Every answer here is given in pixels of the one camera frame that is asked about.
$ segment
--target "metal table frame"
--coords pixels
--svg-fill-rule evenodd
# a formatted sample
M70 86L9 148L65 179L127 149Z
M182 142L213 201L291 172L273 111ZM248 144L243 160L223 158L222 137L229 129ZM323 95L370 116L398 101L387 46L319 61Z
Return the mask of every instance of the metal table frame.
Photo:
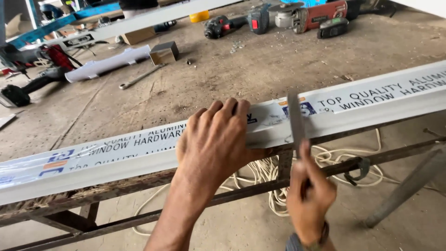
M311 143L320 144L404 120L313 138ZM446 137L440 137L435 140L368 156L370 164L375 165L429 152L426 159L395 189L393 194L384 201L383 205L365 221L368 227L378 224L423 187L433 176L443 170L441 167L446 163L445 144ZM289 171L293 156L292 144L276 147L271 156L274 155L279 155L279 175L277 180L217 194L207 206L219 205L289 186ZM359 168L358 163L360 160L361 158L349 159L340 164L325 167L322 170L327 176L353 171ZM154 222L158 220L161 209L100 226L96 225L95 219L100 201L168 184L172 180L175 170L173 168L0 206L0 226L35 220L68 232L68 234L5 250L45 250ZM80 206L81 212L79 215L68 211Z

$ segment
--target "orange label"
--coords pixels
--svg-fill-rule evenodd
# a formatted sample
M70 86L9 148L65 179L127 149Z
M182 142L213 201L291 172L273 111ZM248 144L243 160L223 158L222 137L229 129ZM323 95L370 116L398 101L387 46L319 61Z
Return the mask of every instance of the orange label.
M43 166L43 169L48 169L48 168L53 168L53 167L63 166L63 165L65 165L67 162L68 162L68 160L57 161L57 162L54 162L54 163L48 163L48 164L45 164L45 165Z

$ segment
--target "rusty metal leg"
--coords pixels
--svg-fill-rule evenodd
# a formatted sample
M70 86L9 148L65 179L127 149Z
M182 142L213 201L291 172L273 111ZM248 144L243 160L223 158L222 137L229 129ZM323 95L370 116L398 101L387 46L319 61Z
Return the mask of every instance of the rusty metal leg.
M373 228L401 204L408 200L418 190L426 185L434 176L446 170L446 149L439 149L428 156L407 176L401 184L392 192L375 212L370 215L365 224Z
M81 207L81 211L79 213L80 216L86 218L87 220L91 222L96 221L96 215L98 214L98 208L99 208L99 202L85 205Z
M96 226L94 222L68 210L33 220L73 234L87 232Z
M279 155L279 173L277 180L289 180L289 172L293 162L293 151L286 151Z

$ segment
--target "left hand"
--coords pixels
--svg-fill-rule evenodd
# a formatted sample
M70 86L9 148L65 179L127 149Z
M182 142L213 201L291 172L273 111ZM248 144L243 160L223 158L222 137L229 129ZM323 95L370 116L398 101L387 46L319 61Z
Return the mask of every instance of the left hand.
M192 115L176 146L176 179L209 190L217 188L251 161L267 157L268 149L247 149L246 130L250 103L234 98L212 103Z

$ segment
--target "power tool cord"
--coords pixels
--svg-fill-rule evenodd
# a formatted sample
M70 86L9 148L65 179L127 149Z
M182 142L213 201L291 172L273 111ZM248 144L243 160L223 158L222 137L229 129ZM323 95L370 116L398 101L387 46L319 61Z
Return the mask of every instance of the power tool cord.
M376 129L376 137L378 140L378 149L376 151L368 151L368 150L362 150L362 149L350 149L350 148L342 148L342 149L335 149L335 150L327 150L323 147L320 146L312 146L318 150L322 150L322 152L316 154L314 156L314 159L316 161L316 164L322 168L324 167L324 163L327 163L329 165L332 164L337 164L341 162L341 158L343 157L358 157L357 155L353 155L353 154L348 154L348 153L344 153L339 155L336 159L333 160L333 153L334 152L339 152L339 151L343 151L343 152L357 152L357 153L369 153L369 154L374 154L374 153L378 153L381 151L382 149L382 145L381 145L381 137L380 137L380 132L378 129ZM261 160L257 160L254 162L251 162L248 164L248 167L251 169L254 178L252 180L249 179L244 179L244 178L240 178L237 176L236 173L234 173L233 175L231 175L231 177L229 177L225 182L223 182L223 184L220 186L220 188L226 189L226 190L230 190L233 191L233 188L230 187L226 187L226 183L232 179L234 180L234 184L237 188L241 188L239 181L243 181L243 182L247 182L247 183L253 183L253 184L257 184L257 183L262 183L262 182L267 182L267 181L272 181L277 179L277 175L278 175L278 156L274 156L271 158L266 158L266 159L261 159ZM371 187L371 186L375 186L377 184L379 184L381 181L383 180L387 180L391 183L395 183L395 184L400 184L400 181L397 180L393 180L391 178L385 177L383 171L378 167L378 165L373 165L373 167L378 171L378 173L373 172L372 170L369 171L369 174L372 174L374 176L379 177L377 181L369 183L369 184L358 184L358 187ZM346 183L346 184L350 184L350 182L339 178L337 176L332 176L333 178L337 179L340 182ZM139 214L139 212L141 211L142 208L144 208L145 205L147 205L157 194L159 194L159 192L163 191L167 186L169 186L170 184L164 185L161 189L159 189L156 193L154 193L146 202L144 202L136 211L135 216L137 216ZM429 189L429 190L433 190L436 192L439 192L441 195L445 196L443 194L442 191L433 188L433 187L429 187L429 186L424 186L423 188L425 189ZM274 191L270 191L268 192L268 204L270 209L278 216L281 217L286 217L289 216L286 208L285 210L282 211L278 211L278 209L276 209L277 206L280 207L285 207L286 206L286 195L287 195L287 188L281 188L279 190L274 190ZM132 228L133 231L135 231L135 233L140 234L140 235L144 235L144 236L150 236L149 233L142 233L140 232L136 227Z

